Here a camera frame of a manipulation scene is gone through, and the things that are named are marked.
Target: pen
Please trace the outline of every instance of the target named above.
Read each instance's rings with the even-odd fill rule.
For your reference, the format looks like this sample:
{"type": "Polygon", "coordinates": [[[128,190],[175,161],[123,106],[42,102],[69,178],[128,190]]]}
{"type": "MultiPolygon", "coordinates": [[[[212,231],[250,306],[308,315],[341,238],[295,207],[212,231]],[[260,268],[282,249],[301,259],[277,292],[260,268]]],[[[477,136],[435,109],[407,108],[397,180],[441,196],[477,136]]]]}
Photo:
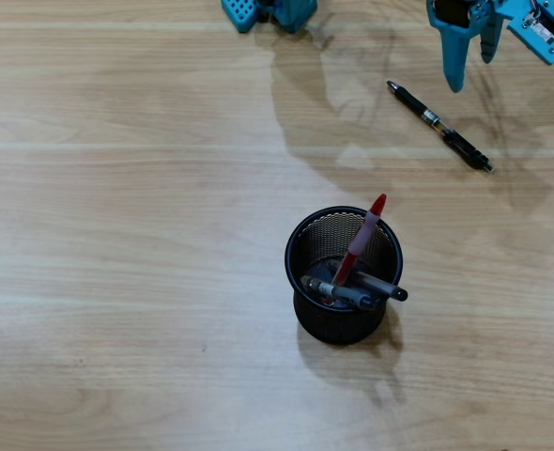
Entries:
{"type": "MultiPolygon", "coordinates": [[[[362,251],[367,245],[367,242],[369,242],[371,234],[373,233],[373,229],[379,222],[381,212],[383,212],[383,207],[386,205],[386,198],[386,195],[382,194],[380,197],[377,198],[371,209],[367,211],[367,214],[362,220],[359,231],[356,233],[356,236],[352,239],[352,242],[348,246],[346,255],[342,259],[342,264],[333,276],[333,280],[331,281],[332,285],[339,287],[346,283],[346,280],[350,275],[352,268],[361,257],[362,251]]],[[[333,299],[327,297],[324,301],[324,304],[330,305],[330,303],[333,304],[333,299]]]]}
{"type": "MultiPolygon", "coordinates": [[[[330,261],[329,265],[332,269],[338,267],[338,263],[335,260],[330,261]]],[[[385,294],[386,296],[397,301],[402,302],[408,299],[408,292],[405,289],[392,285],[385,280],[378,279],[377,277],[367,274],[366,272],[355,271],[348,278],[356,284],[377,291],[379,294],[385,294]]]]}
{"type": "Polygon", "coordinates": [[[310,275],[304,275],[300,281],[304,288],[316,291],[330,298],[339,299],[350,306],[360,308],[360,310],[373,310],[376,306],[380,305],[380,303],[374,303],[368,295],[360,293],[355,289],[336,287],[310,275]]]}
{"type": "Polygon", "coordinates": [[[469,141],[463,138],[457,131],[448,127],[441,121],[439,116],[423,105],[418,99],[410,94],[406,89],[397,85],[394,82],[388,82],[390,91],[398,100],[406,105],[410,111],[420,117],[430,127],[436,129],[442,136],[442,140],[446,145],[454,150],[465,163],[473,169],[484,169],[484,171],[492,174],[494,166],[490,164],[488,158],[480,152],[469,141]]]}

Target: metal pen tip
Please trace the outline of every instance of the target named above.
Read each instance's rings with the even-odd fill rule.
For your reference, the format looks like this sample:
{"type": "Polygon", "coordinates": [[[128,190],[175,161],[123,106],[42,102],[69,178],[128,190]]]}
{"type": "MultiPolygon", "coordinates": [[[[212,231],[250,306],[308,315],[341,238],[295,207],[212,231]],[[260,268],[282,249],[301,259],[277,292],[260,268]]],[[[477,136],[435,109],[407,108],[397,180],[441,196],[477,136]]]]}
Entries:
{"type": "Polygon", "coordinates": [[[388,84],[388,88],[390,89],[391,92],[396,92],[396,89],[398,89],[398,87],[400,87],[399,85],[397,85],[394,82],[391,82],[390,80],[388,80],[387,84],[388,84]]]}

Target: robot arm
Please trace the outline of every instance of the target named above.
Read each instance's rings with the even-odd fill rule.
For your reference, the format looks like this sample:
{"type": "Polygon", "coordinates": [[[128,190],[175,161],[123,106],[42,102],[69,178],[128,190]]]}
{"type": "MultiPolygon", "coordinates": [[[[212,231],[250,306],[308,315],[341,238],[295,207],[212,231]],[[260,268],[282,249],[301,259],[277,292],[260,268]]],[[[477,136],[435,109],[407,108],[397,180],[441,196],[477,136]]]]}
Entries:
{"type": "Polygon", "coordinates": [[[478,34],[482,59],[494,58],[504,20],[547,64],[554,64],[554,0],[427,0],[430,24],[442,38],[444,74],[451,90],[463,88],[469,42],[478,34]]]}

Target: black mesh pen holder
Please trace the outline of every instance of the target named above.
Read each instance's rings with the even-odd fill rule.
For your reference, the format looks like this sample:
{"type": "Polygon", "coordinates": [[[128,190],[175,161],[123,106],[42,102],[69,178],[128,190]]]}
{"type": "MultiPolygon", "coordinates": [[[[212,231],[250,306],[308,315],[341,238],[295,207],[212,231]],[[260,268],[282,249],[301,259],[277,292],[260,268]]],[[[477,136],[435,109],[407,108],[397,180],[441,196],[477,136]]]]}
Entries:
{"type": "MultiPolygon", "coordinates": [[[[352,242],[365,210],[330,207],[311,214],[296,227],[285,248],[285,272],[294,289],[294,309],[302,327],[315,338],[333,345],[349,345],[370,335],[381,323],[387,297],[379,307],[362,312],[337,303],[327,306],[307,293],[300,282],[306,274],[326,280],[329,261],[341,260],[352,242]]],[[[379,221],[357,264],[364,272],[397,285],[402,275],[402,250],[392,230],[379,221]]]]}

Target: mechanical pen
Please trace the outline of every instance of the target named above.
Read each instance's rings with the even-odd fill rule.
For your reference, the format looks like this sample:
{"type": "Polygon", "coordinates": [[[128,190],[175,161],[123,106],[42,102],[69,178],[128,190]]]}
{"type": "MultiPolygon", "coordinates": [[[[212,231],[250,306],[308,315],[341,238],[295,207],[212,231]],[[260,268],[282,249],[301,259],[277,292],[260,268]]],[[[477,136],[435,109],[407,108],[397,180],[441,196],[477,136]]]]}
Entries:
{"type": "Polygon", "coordinates": [[[370,296],[360,293],[355,289],[337,287],[309,275],[304,275],[300,281],[307,290],[315,291],[330,298],[339,299],[352,307],[359,308],[360,310],[374,310],[381,304],[375,303],[372,301],[370,296]]]}
{"type": "Polygon", "coordinates": [[[454,150],[460,156],[465,163],[471,166],[473,169],[483,169],[486,172],[492,174],[494,172],[494,166],[490,164],[488,158],[480,152],[474,145],[463,138],[457,131],[448,127],[439,116],[423,105],[418,99],[410,94],[406,89],[397,85],[394,82],[388,82],[390,91],[398,100],[410,109],[415,115],[420,117],[423,122],[429,125],[431,128],[436,129],[444,143],[454,150]]]}

